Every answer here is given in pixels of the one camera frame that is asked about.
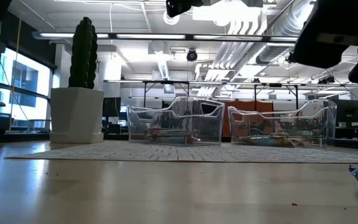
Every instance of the white pot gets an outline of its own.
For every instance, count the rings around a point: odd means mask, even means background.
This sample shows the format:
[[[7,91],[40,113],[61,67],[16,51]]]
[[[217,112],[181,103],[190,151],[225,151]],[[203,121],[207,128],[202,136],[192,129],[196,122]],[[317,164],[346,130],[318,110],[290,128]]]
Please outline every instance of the white pot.
[[[104,92],[88,88],[52,88],[51,142],[96,143],[103,141],[102,104]]]

